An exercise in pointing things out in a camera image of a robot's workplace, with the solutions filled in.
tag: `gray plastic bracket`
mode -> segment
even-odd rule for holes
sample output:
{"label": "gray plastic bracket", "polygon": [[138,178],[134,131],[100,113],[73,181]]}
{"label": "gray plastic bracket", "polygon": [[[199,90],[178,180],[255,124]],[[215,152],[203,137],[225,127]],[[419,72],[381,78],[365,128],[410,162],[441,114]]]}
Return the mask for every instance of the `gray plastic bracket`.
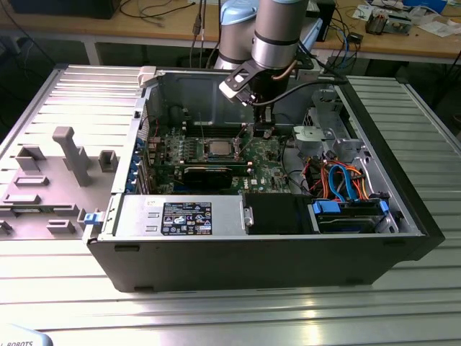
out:
{"label": "gray plastic bracket", "polygon": [[23,146],[15,159],[25,174],[39,173],[40,168],[36,161],[46,160],[38,146]]}
{"label": "gray plastic bracket", "polygon": [[74,131],[68,126],[57,126],[53,133],[53,140],[61,146],[64,155],[66,156],[67,164],[71,168],[80,186],[88,186],[91,184],[91,178],[86,171],[88,167],[88,156],[81,148],[78,150],[73,142]]}
{"label": "gray plastic bracket", "polygon": [[75,233],[75,228],[70,220],[48,220],[46,228],[52,234]]}
{"label": "gray plastic bracket", "polygon": [[46,186],[50,183],[47,177],[42,175],[29,175],[26,177],[16,177],[14,184],[20,186]]}
{"label": "gray plastic bracket", "polygon": [[86,215],[86,211],[83,208],[80,209],[80,213],[77,215],[77,224],[80,226],[82,231],[85,230],[85,223],[84,223],[85,215]]}
{"label": "gray plastic bracket", "polygon": [[39,195],[7,195],[3,199],[4,203],[8,204],[38,204],[40,202]]}
{"label": "gray plastic bracket", "polygon": [[101,150],[98,162],[104,173],[117,171],[118,159],[117,154],[113,150]]}
{"label": "gray plastic bracket", "polygon": [[10,234],[12,230],[13,228],[5,220],[0,220],[0,233]]}
{"label": "gray plastic bracket", "polygon": [[77,216],[79,214],[79,208],[76,204],[71,206],[63,206],[62,208],[54,208],[53,211],[57,216]]}

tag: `blue latch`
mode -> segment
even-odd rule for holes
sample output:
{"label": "blue latch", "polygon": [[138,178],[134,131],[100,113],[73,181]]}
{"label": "blue latch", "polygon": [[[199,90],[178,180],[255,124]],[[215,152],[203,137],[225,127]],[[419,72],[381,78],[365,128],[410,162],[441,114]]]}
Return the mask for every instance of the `blue latch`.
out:
{"label": "blue latch", "polygon": [[132,184],[131,182],[127,182],[125,184],[125,192],[126,193],[133,193],[135,192],[135,185]]}
{"label": "blue latch", "polygon": [[341,212],[338,202],[333,200],[317,200],[313,204],[313,210],[315,214]]}
{"label": "blue latch", "polygon": [[131,161],[138,163],[139,161],[141,161],[141,158],[138,155],[133,155],[131,156]]}
{"label": "blue latch", "polygon": [[104,222],[104,212],[87,213],[84,218],[86,225],[100,225]]}
{"label": "blue latch", "polygon": [[144,141],[141,138],[136,137],[135,145],[136,148],[144,148]]}
{"label": "blue latch", "polygon": [[130,169],[133,170],[134,172],[137,172],[139,170],[138,166],[136,166],[136,163],[131,161],[130,163]]}
{"label": "blue latch", "polygon": [[382,210],[382,212],[384,214],[387,214],[389,212],[389,205],[385,200],[382,200],[380,202],[380,207],[381,207],[381,210]]}

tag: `circuit board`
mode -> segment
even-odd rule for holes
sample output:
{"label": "circuit board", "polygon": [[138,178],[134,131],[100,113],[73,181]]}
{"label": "circuit board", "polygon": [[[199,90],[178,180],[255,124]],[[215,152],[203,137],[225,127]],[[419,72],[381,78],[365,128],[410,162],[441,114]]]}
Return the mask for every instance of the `circuit board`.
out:
{"label": "circuit board", "polygon": [[220,189],[220,194],[290,193],[288,180],[279,161],[279,140],[278,136],[253,138],[248,133],[238,139],[189,137],[172,128],[161,133],[158,138],[149,139],[151,193],[188,193],[184,172],[197,167],[230,172],[230,186]]}

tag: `motherboard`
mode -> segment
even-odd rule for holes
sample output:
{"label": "motherboard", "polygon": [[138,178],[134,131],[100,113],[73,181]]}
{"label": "motherboard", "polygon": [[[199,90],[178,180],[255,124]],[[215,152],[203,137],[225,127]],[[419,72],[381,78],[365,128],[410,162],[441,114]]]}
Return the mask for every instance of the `motherboard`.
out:
{"label": "motherboard", "polygon": [[148,139],[150,193],[290,193],[280,162],[283,138],[253,137],[246,126],[183,126]]}

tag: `warning label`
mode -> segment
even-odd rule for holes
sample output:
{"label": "warning label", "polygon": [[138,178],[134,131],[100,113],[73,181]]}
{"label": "warning label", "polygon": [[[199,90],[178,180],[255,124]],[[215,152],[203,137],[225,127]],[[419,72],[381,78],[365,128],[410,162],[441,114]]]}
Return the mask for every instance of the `warning label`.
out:
{"label": "warning label", "polygon": [[211,235],[211,203],[164,203],[161,233],[165,236]]}

